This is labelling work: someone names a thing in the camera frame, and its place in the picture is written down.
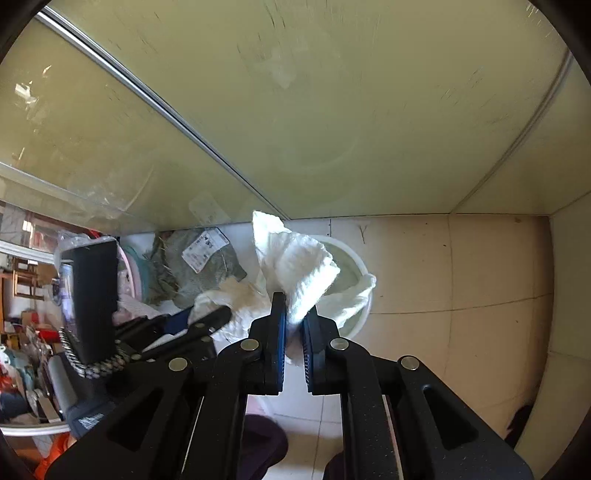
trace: label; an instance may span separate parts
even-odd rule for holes
[[[217,228],[205,230],[197,239],[183,250],[183,260],[195,273],[201,272],[211,256],[230,242]]]

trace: white bucket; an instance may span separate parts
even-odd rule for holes
[[[349,287],[353,287],[354,285],[357,285],[363,275],[369,273],[363,260],[361,260],[361,257],[355,253],[349,245],[329,236],[311,236],[326,247],[333,256],[333,260],[340,268],[339,275],[327,290],[326,294],[340,293]],[[352,339],[361,331],[368,319],[369,311],[371,310],[371,301],[372,294],[370,293],[368,304],[348,319],[339,329],[339,334],[341,336]]]

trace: white cloth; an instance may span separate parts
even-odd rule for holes
[[[228,278],[219,290],[199,295],[189,317],[191,324],[219,306],[232,309],[230,323],[213,335],[216,346],[246,338],[252,321],[269,315],[276,291],[283,291],[287,298],[288,343],[299,343],[298,327],[314,305],[320,315],[335,320],[337,327],[367,305],[376,282],[373,275],[364,275],[357,285],[323,297],[340,270],[321,242],[291,232],[279,218],[262,212],[253,212],[252,227],[261,267],[256,283]],[[294,346],[288,356],[301,356],[301,348]],[[289,353],[298,351],[299,355]]]
[[[285,293],[287,333],[291,337],[335,281],[340,268],[321,242],[291,232],[274,215],[253,212],[252,230],[269,297],[276,291]]]
[[[369,295],[375,283],[375,276],[367,274],[361,277],[357,285],[340,293],[322,297],[316,303],[318,315],[333,319],[336,326],[341,328],[347,320],[368,304]]]

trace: white floor tile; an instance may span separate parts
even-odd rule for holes
[[[277,397],[265,397],[271,411],[297,419],[320,421],[323,397],[314,397],[308,393],[304,367],[285,365],[283,392]]]
[[[313,480],[322,480],[324,468],[331,458],[343,451],[343,427],[340,423],[320,423],[318,449],[314,462]]]
[[[534,217],[534,297],[554,292],[554,253],[548,217]]]
[[[452,256],[446,216],[336,218],[332,236],[357,252],[377,277],[372,313],[451,309]]]
[[[533,308],[529,299],[453,312],[444,381],[474,410],[520,393]]]
[[[451,322],[451,312],[372,313],[353,340],[372,355],[388,360],[398,360],[403,355],[416,356],[442,377]]]
[[[285,458],[269,468],[265,480],[310,480],[314,470],[320,422],[281,416],[275,416],[275,421],[285,430],[289,448]]]
[[[515,413],[528,403],[529,396],[528,393],[523,393],[498,405],[480,408],[476,413],[499,437],[504,439],[507,436],[507,427],[513,420]]]
[[[292,232],[304,233],[306,235],[330,235],[329,218],[313,218],[310,220],[286,220],[283,222]]]
[[[453,308],[534,296],[533,217],[451,215]]]
[[[322,421],[332,421],[340,423],[342,421],[340,413],[340,395],[326,395],[322,404]]]
[[[534,314],[531,321],[530,342],[520,392],[537,390],[548,357],[548,342],[552,325],[553,296],[544,295],[534,299]]]

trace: beige wall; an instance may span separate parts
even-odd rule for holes
[[[547,215],[591,190],[591,86],[574,62],[535,130],[461,208]]]
[[[449,212],[564,53],[523,0],[54,0],[288,216]]]
[[[110,233],[245,221],[265,209],[164,117],[37,21],[0,65],[0,104],[0,198],[7,202]]]
[[[591,406],[591,194],[551,219],[554,319],[548,360],[530,420],[517,445],[542,478]]]
[[[521,0],[51,6],[293,218],[455,211],[530,120],[565,52]],[[112,233],[265,209],[35,21],[0,66],[0,102],[0,198],[16,205]],[[549,214],[591,190],[590,103],[574,65],[524,145],[460,211]]]

